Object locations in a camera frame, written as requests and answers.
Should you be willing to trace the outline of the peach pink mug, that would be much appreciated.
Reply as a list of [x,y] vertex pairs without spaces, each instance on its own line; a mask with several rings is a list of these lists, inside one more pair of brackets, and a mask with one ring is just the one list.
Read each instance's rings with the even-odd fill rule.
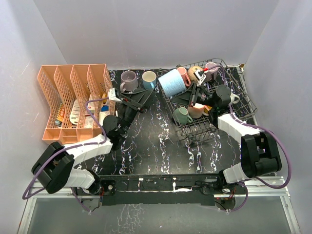
[[196,103],[193,107],[189,106],[187,110],[191,118],[197,119],[203,115],[205,107],[206,107],[205,105]]

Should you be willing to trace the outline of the green teal mug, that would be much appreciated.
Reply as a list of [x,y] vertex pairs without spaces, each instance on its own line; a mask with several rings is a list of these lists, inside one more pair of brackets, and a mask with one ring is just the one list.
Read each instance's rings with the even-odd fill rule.
[[181,125],[193,122],[193,119],[191,118],[188,110],[185,107],[179,107],[175,109],[173,112],[173,118],[177,123]]

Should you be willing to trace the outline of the light blue ribbed mug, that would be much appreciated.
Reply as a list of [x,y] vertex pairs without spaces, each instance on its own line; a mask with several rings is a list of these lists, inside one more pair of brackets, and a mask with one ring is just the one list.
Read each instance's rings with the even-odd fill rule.
[[184,80],[177,69],[173,69],[162,75],[158,81],[167,98],[186,91]]

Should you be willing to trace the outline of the tan glazed round mug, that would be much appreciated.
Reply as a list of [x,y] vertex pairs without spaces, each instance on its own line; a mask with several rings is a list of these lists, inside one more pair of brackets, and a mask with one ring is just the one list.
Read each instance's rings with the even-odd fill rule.
[[195,83],[198,83],[198,80],[197,80],[196,76],[194,75],[194,72],[195,72],[196,70],[202,71],[202,68],[199,67],[199,66],[192,66],[192,67],[190,67],[190,68],[188,69],[187,74],[188,74],[188,77],[189,77],[190,81],[193,81],[193,82],[195,82]]

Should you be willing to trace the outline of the pink mug white interior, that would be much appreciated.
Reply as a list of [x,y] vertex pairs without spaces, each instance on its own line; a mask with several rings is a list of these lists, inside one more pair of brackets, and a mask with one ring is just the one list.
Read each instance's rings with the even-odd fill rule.
[[191,80],[188,77],[186,68],[178,67],[177,70],[179,71],[180,75],[182,76],[184,84],[186,85],[186,87],[189,87],[191,85]]

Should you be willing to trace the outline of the lavender textured mug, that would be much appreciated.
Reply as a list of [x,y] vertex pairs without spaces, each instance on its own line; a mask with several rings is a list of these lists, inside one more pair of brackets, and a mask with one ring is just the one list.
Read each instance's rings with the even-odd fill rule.
[[206,81],[213,81],[216,79],[217,74],[218,74],[218,67],[217,64],[214,62],[208,62],[205,65],[205,68],[208,69],[208,71],[205,73],[206,74]]

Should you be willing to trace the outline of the white speckled ceramic mug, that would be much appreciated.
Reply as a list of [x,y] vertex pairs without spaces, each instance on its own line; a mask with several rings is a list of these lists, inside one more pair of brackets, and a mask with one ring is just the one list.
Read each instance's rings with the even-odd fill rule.
[[234,93],[231,93],[230,98],[231,98],[230,104],[237,104],[240,101],[240,96]]

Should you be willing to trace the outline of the yellow mug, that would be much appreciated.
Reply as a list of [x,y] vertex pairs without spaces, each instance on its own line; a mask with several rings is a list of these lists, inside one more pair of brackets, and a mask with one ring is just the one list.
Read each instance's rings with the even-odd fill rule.
[[203,115],[208,116],[209,115],[210,108],[208,106],[205,106]]

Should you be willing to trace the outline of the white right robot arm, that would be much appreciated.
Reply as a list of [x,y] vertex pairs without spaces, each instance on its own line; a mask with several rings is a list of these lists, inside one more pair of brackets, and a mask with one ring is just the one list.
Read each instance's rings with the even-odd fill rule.
[[215,189],[229,193],[235,183],[281,170],[282,162],[276,139],[266,130],[240,121],[231,112],[233,94],[226,85],[219,85],[213,92],[205,86],[192,83],[183,91],[169,95],[173,103],[194,107],[195,104],[208,105],[210,122],[226,132],[240,145],[241,161],[218,173]]

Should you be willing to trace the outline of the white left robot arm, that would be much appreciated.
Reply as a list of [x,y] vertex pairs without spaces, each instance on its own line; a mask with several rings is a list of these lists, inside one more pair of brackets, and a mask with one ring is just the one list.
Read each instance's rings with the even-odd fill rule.
[[111,88],[108,100],[119,102],[122,113],[118,116],[107,115],[99,123],[101,133],[94,138],[62,145],[51,143],[31,169],[35,180],[43,188],[54,194],[64,187],[78,187],[94,195],[100,191],[101,183],[97,175],[87,169],[77,169],[76,165],[98,155],[106,155],[117,150],[127,136],[128,129],[137,113],[151,106],[155,91],[136,88],[131,93],[119,92]]

